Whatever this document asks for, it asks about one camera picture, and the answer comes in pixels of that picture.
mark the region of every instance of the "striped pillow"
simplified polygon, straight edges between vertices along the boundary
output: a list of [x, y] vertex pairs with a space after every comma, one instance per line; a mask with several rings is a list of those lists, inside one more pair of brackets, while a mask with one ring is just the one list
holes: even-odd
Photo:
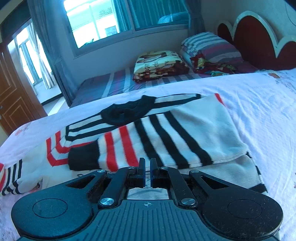
[[181, 46], [191, 57], [203, 54], [212, 63], [236, 66], [243, 62], [240, 52], [232, 44], [211, 32], [191, 36]]

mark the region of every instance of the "teal curtain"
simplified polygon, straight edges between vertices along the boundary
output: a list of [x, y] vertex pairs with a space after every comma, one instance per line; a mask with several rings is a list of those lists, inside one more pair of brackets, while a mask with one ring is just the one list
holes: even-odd
[[135, 28], [158, 24], [164, 16], [186, 12], [183, 0], [129, 0]]
[[131, 30], [130, 20], [127, 14], [126, 3], [124, 0], [113, 0], [118, 27], [120, 32]]

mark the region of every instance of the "door panel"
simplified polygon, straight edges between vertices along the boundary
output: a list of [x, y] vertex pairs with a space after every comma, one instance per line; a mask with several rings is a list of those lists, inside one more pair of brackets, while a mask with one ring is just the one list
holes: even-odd
[[0, 123], [7, 134], [47, 116], [11, 48], [0, 44]]

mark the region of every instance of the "headboard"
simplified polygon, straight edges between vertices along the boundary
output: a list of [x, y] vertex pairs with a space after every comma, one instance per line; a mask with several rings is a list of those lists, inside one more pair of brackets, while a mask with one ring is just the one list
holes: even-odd
[[241, 13], [233, 26], [228, 21], [219, 22], [217, 35], [233, 44], [243, 59], [258, 69], [296, 68], [296, 35], [278, 41], [271, 26], [254, 12]]

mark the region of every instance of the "white wall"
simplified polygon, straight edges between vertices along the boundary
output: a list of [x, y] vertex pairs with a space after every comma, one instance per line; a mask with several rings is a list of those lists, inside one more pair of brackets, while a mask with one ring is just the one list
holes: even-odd
[[0, 23], [22, 2], [22, 0], [10, 0], [1, 10], [0, 10]]
[[2, 126], [0, 125], [0, 146], [4, 143], [7, 137], [7, 134], [4, 132]]
[[85, 79], [135, 65], [137, 57], [147, 51], [180, 51], [181, 42], [187, 38], [188, 30], [166, 31], [127, 39], [80, 57], [74, 58], [66, 35], [62, 17], [55, 16], [57, 35], [61, 43], [61, 54], [75, 78], [77, 85]]
[[[285, 5], [284, 0], [202, 0], [202, 15], [206, 30], [215, 32], [219, 20], [233, 24], [243, 11], [253, 11], [271, 25], [280, 40], [284, 36], [296, 35], [296, 26], [290, 22]], [[296, 11], [288, 4], [287, 11], [296, 24]]]

